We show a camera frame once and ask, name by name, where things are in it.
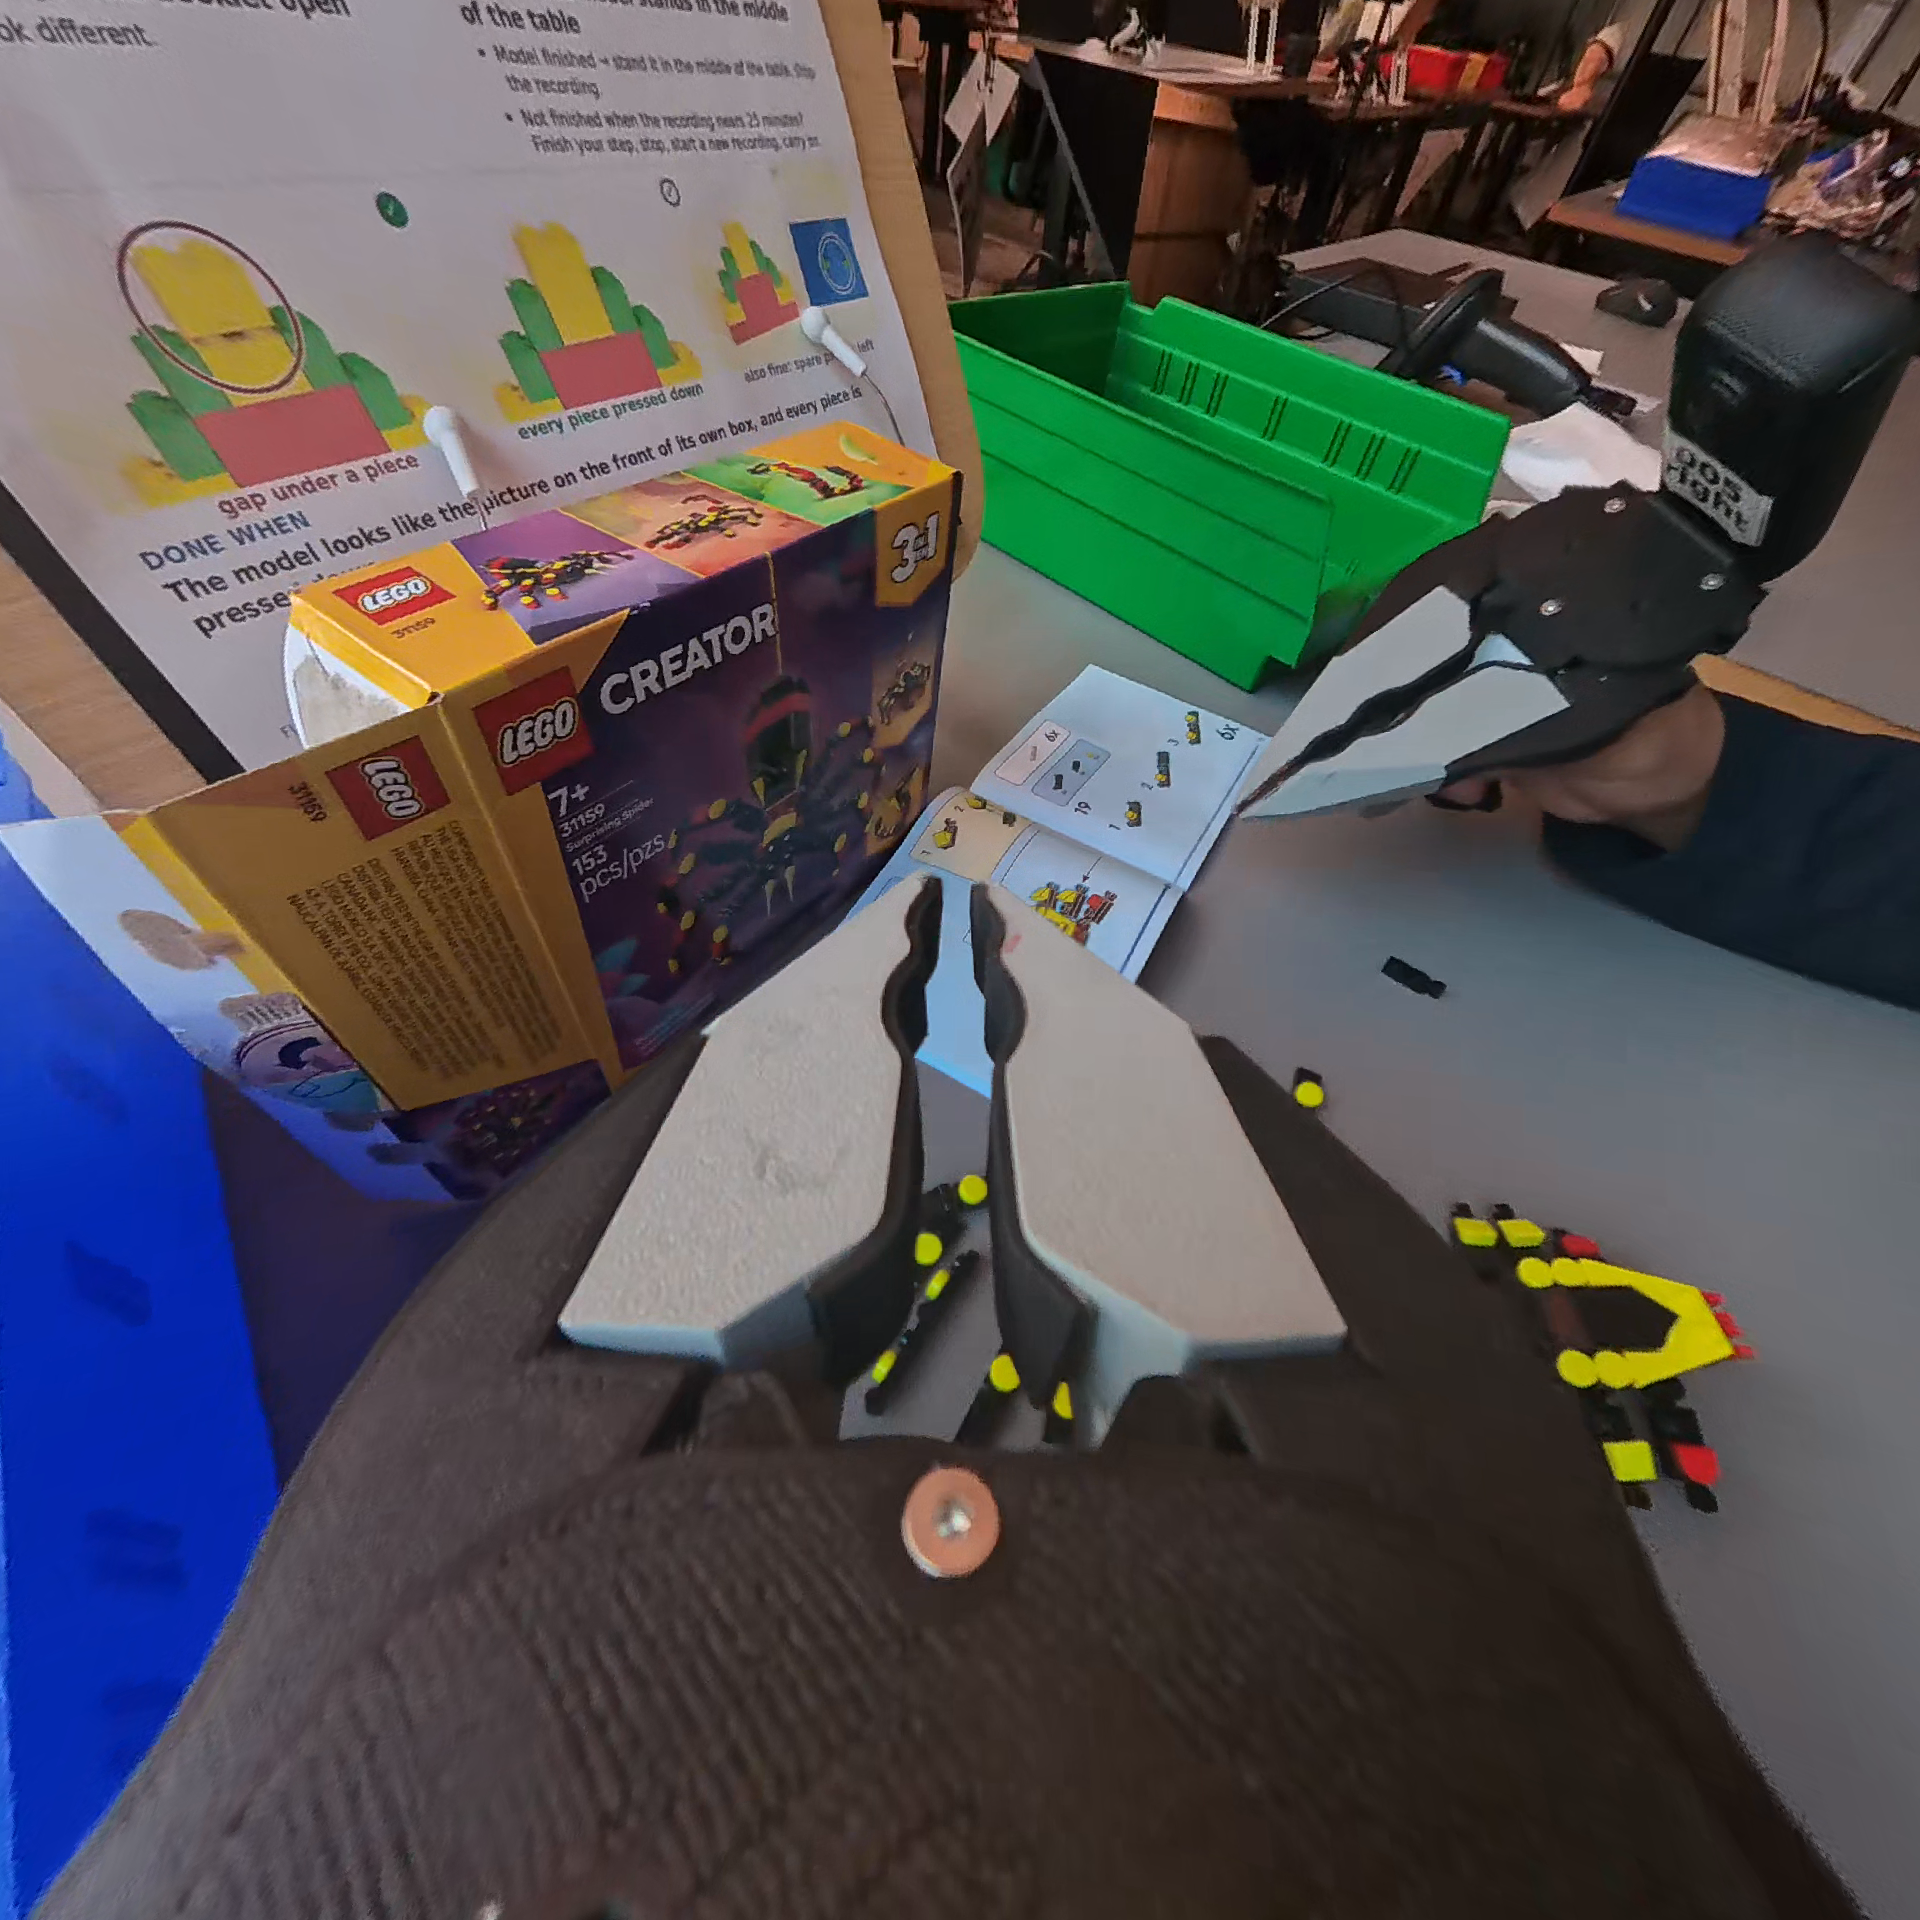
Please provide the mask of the person's right forearm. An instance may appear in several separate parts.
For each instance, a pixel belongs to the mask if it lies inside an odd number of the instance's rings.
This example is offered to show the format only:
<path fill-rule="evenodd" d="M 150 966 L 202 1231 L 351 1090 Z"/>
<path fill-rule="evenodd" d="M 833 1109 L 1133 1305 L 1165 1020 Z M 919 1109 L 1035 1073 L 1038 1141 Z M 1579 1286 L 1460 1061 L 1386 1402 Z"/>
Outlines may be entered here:
<path fill-rule="evenodd" d="M 1916 1008 L 1916 746 L 1705 693 L 1712 774 L 1675 846 L 1620 800 L 1542 802 L 1542 846 L 1578 885 L 1675 933 Z"/>

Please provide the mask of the wooden cabinet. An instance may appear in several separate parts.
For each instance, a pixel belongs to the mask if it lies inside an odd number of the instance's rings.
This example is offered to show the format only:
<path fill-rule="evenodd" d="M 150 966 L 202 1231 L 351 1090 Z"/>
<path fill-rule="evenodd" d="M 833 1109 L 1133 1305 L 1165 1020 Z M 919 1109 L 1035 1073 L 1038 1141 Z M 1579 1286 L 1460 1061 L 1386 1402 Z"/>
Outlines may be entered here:
<path fill-rule="evenodd" d="M 1161 82 L 1126 257 L 1133 299 L 1212 303 L 1255 196 L 1235 109 L 1214 92 Z"/>

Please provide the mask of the lego instruction booklet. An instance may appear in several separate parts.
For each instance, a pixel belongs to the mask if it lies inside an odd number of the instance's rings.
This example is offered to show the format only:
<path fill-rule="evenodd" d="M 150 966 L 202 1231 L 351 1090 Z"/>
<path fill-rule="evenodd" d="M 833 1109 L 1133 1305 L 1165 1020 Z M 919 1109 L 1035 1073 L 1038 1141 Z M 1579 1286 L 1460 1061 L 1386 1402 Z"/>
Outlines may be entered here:
<path fill-rule="evenodd" d="M 965 788 L 950 788 L 860 906 L 938 874 L 991 881 L 1135 981 L 1217 842 L 1267 733 L 1087 665 Z"/>

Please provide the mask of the yellow black lego model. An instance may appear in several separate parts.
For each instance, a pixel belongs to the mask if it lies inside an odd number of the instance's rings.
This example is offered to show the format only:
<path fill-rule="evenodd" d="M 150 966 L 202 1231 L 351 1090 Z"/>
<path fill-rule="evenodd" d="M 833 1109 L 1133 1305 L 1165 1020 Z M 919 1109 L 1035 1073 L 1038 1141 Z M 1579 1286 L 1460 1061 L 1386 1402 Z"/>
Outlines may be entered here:
<path fill-rule="evenodd" d="M 1476 1280 L 1517 1300 L 1625 1508 L 1652 1512 L 1673 1490 L 1697 1515 L 1721 1508 L 1721 1453 L 1690 1403 L 1690 1380 L 1755 1357 L 1728 1300 L 1608 1259 L 1600 1243 L 1510 1206 L 1456 1202 L 1452 1248 Z"/>

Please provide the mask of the black barcode scanner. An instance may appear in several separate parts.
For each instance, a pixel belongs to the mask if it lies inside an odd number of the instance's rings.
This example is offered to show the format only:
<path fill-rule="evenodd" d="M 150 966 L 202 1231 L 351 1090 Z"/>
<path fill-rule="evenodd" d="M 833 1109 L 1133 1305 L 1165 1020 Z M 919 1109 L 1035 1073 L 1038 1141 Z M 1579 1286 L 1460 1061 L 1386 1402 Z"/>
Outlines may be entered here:
<path fill-rule="evenodd" d="M 1444 375 L 1460 384 L 1476 383 L 1542 422 L 1575 404 L 1608 422 L 1625 422 L 1640 409 L 1629 391 L 1595 384 L 1569 348 L 1517 323 L 1495 267 L 1466 276 L 1433 299 L 1379 368 L 1419 384 Z"/>

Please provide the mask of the blue plastic bin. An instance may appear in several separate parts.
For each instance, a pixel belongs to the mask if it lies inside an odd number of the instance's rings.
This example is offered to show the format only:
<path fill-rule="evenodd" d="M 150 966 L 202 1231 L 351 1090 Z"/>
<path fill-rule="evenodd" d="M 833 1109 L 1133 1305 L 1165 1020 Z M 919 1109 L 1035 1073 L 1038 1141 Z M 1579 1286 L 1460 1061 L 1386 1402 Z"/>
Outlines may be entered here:
<path fill-rule="evenodd" d="M 2 855 L 2 1917 L 160 1738 L 273 1497 L 202 1068 Z"/>

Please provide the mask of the purple yellow lego box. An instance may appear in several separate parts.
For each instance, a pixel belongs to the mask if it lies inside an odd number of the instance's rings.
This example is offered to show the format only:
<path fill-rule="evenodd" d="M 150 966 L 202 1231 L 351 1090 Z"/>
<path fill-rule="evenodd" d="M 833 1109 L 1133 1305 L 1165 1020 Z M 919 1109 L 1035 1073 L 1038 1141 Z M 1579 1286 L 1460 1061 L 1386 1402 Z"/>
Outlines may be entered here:
<path fill-rule="evenodd" d="M 924 808 L 963 473 L 852 422 L 295 592 L 273 766 L 114 819 L 230 1071 L 414 1113 L 616 1089 L 842 910 Z"/>

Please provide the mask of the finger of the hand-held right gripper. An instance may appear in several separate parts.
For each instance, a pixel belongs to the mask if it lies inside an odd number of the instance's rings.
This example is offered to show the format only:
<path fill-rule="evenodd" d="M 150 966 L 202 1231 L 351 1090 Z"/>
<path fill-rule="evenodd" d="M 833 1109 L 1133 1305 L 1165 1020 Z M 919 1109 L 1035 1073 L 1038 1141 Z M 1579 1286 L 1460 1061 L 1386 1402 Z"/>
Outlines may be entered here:
<path fill-rule="evenodd" d="M 1398 734 L 1411 751 L 1479 751 L 1491 723 L 1488 693 L 1466 685 L 1501 668 L 1501 636 L 1479 636 L 1471 606 L 1431 588 L 1411 606 L 1359 636 L 1309 685 L 1291 715 L 1291 751 L 1349 751 Z"/>
<path fill-rule="evenodd" d="M 1250 766 L 1248 824 L 1392 808 L 1452 782 L 1452 763 L 1569 710 L 1517 653 L 1466 662 L 1427 693 L 1386 685 L 1370 648 L 1332 659 Z"/>

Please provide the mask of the white paper sheet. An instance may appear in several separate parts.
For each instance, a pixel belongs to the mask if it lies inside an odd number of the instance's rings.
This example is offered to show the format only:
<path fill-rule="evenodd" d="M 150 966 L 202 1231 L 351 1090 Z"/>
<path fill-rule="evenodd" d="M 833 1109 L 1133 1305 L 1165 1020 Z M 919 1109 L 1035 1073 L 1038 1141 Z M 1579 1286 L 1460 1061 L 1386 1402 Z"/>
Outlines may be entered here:
<path fill-rule="evenodd" d="M 1640 494 L 1656 494 L 1662 488 L 1657 452 L 1583 402 L 1542 422 L 1516 424 L 1497 471 L 1532 503 L 1549 503 L 1566 489 L 1635 488 Z"/>

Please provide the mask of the small blue box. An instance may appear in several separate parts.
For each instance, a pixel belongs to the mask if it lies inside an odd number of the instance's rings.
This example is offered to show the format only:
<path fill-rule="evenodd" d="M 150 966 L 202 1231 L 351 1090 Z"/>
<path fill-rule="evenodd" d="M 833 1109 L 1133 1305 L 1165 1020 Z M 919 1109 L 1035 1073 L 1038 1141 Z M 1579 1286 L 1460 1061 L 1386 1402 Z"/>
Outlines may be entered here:
<path fill-rule="evenodd" d="M 1770 166 L 1644 153 L 1620 185 L 1617 215 L 1712 241 L 1737 241 L 1764 221 L 1770 192 Z"/>

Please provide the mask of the green plastic bin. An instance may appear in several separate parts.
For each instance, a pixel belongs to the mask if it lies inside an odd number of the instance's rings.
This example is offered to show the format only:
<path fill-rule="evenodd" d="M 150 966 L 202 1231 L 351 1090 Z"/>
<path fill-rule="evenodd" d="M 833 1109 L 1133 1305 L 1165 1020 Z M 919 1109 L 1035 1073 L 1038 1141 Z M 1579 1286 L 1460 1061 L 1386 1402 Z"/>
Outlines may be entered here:
<path fill-rule="evenodd" d="M 1508 418 L 1120 280 L 954 299 L 979 536 L 1237 690 L 1482 519 Z"/>

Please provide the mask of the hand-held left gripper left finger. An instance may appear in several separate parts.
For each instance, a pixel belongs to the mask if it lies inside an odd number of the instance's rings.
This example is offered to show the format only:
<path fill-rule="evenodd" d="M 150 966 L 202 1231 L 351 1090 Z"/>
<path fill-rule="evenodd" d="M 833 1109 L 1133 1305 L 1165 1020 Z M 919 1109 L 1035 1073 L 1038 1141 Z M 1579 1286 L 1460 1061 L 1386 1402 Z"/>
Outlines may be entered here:
<path fill-rule="evenodd" d="M 901 881 L 707 1027 L 565 1300 L 568 1342 L 727 1370 L 813 1356 L 833 1388 L 890 1344 L 940 926 L 940 880 Z"/>

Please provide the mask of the silver foil bags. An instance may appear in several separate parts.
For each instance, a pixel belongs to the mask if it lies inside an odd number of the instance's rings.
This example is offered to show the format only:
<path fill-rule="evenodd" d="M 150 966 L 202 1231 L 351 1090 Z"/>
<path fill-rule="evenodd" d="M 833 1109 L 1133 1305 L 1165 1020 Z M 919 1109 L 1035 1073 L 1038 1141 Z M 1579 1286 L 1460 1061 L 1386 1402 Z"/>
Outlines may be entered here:
<path fill-rule="evenodd" d="M 1916 198 L 1916 124 L 1901 118 L 1842 132 L 1812 118 L 1795 124 L 1689 118 L 1652 153 L 1770 166 L 1773 192 L 1755 229 L 1822 229 L 1846 241 L 1869 241 L 1896 224 Z"/>

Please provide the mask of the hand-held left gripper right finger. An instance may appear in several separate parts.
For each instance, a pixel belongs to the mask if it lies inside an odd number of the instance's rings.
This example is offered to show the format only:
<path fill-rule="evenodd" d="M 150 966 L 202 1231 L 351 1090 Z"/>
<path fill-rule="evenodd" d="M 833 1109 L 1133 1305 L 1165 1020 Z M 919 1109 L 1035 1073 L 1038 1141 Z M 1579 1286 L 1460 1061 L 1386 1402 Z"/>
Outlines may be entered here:
<path fill-rule="evenodd" d="M 1097 1447 L 1140 1380 L 1324 1357 L 1349 1324 L 1186 1020 L 968 894 L 999 1344 Z"/>

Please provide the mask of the person's right hand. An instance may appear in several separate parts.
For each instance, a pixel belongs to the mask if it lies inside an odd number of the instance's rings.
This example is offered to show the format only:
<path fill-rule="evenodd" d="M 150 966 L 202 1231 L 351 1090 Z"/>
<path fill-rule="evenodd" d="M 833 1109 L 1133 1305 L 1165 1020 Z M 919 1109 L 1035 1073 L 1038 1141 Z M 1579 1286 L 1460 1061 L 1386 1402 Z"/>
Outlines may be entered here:
<path fill-rule="evenodd" d="M 1476 811 L 1501 800 L 1549 819 L 1624 828 L 1656 848 L 1680 848 L 1707 808 L 1728 723 L 1715 690 L 1696 682 L 1579 762 L 1510 766 L 1439 788 L 1431 802 Z"/>

